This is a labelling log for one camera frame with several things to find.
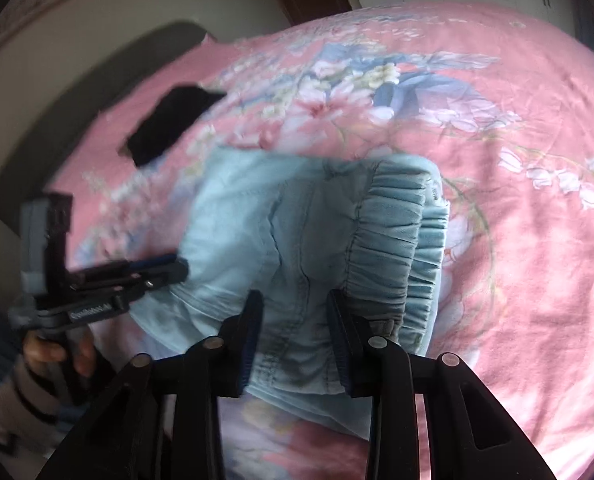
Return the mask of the striped sleeve left forearm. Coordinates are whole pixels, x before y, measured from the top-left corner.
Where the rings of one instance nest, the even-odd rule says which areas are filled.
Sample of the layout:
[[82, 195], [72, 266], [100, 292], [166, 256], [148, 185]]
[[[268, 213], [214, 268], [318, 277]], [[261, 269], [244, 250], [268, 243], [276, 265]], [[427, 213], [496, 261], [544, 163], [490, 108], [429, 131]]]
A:
[[59, 440], [60, 401], [55, 380], [24, 362], [23, 344], [0, 315], [0, 457], [42, 463]]

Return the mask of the person's left hand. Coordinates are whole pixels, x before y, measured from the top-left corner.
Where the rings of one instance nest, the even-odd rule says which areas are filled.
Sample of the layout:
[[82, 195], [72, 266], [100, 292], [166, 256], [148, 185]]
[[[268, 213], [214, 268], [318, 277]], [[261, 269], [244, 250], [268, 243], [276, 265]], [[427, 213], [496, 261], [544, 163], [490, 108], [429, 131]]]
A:
[[[67, 351], [55, 342], [41, 339], [37, 333], [29, 332], [22, 345], [24, 362], [33, 373], [47, 377], [48, 366], [62, 363], [68, 359]], [[84, 328], [78, 342], [78, 349], [74, 352], [73, 367], [82, 377], [90, 377], [95, 368], [96, 351], [94, 336], [89, 328]]]

